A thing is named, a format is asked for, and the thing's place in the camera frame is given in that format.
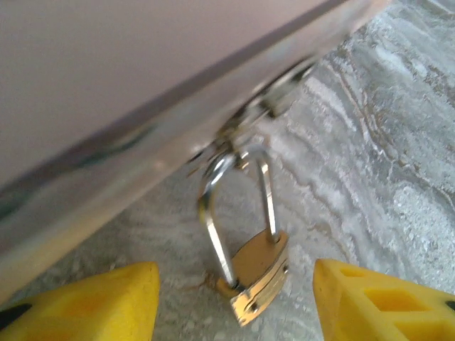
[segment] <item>padlock shackle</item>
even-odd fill
[[[208,236],[212,242],[218,266],[226,282],[232,287],[237,285],[237,277],[232,267],[230,253],[220,236],[214,222],[213,193],[218,181],[231,169],[235,168],[237,158],[231,153],[222,153],[217,156],[205,171],[200,184],[198,198],[198,215],[200,223],[207,227]]]
[[[266,228],[270,242],[276,243],[279,239],[275,206],[273,201],[272,175],[270,173],[270,157],[267,150],[260,145],[248,146],[237,153],[226,151],[217,156],[208,166],[203,175],[198,198],[198,215],[203,226],[207,227],[208,235],[213,245],[218,265],[226,282],[235,288],[238,278],[235,275],[228,251],[223,238],[220,236],[214,222],[213,193],[220,179],[236,166],[246,166],[250,161],[257,165],[259,184],[262,196],[262,205],[265,213]]]

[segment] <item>marble floor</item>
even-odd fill
[[[322,340],[311,288],[330,257],[455,292],[455,1],[394,1],[327,55],[276,121],[274,158],[291,271],[269,309],[239,328],[205,286],[213,267],[196,217],[200,172],[182,167],[19,293],[135,261],[161,269],[154,340]],[[235,250],[262,226],[259,190],[222,184],[218,214]]]

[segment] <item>screw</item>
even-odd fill
[[[258,304],[256,302],[254,302],[250,307],[250,311],[255,314],[255,313],[257,313],[258,310],[259,310]]]

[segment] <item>brass padlock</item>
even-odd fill
[[[251,238],[231,259],[214,222],[213,191],[226,172],[244,168],[250,161],[257,165],[266,228]],[[198,199],[198,214],[207,228],[222,276],[217,290],[229,299],[241,326],[254,320],[273,301],[287,277],[288,235],[277,228],[273,201],[270,159],[263,146],[220,154],[203,176]]]

